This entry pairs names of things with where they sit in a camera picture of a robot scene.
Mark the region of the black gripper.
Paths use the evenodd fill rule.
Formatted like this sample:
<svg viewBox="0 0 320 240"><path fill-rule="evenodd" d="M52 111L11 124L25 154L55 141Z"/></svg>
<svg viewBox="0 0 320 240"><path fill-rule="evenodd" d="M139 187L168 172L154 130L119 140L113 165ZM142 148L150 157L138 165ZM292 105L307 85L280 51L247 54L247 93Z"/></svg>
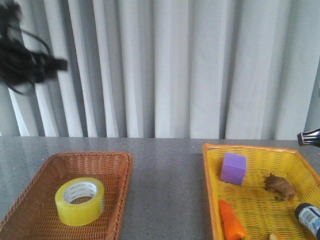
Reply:
<svg viewBox="0 0 320 240"><path fill-rule="evenodd" d="M18 42L0 43L0 78L9 86L41 83L46 75L67 70L66 59L29 51Z"/></svg>
<svg viewBox="0 0 320 240"><path fill-rule="evenodd" d="M320 128L298 133L297 141L299 146L320 147Z"/></svg>

